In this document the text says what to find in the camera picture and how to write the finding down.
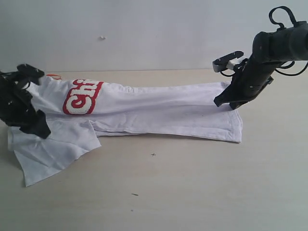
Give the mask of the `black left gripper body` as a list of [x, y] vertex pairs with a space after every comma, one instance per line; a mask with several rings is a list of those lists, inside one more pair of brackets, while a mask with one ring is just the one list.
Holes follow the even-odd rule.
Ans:
[[0, 73], [0, 119], [10, 127], [30, 125], [36, 118], [31, 94], [27, 88], [32, 82], [19, 85], [17, 70]]

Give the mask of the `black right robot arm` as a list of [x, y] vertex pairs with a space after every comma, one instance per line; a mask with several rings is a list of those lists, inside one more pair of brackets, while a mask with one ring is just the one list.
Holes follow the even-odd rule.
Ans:
[[242, 51], [234, 51], [213, 61], [213, 70], [222, 73], [232, 70], [230, 85], [214, 98], [216, 106], [228, 103], [237, 109], [254, 100], [273, 81], [272, 74], [285, 63], [307, 61], [308, 24], [300, 21], [291, 28], [279, 28], [275, 32], [258, 33], [253, 41], [252, 54], [244, 57]]

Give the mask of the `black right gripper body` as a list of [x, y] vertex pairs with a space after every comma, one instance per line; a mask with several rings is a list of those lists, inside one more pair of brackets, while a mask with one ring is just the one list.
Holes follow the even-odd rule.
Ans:
[[229, 103], [249, 102], [257, 97], [274, 72], [274, 62], [259, 63], [251, 56], [231, 82]]

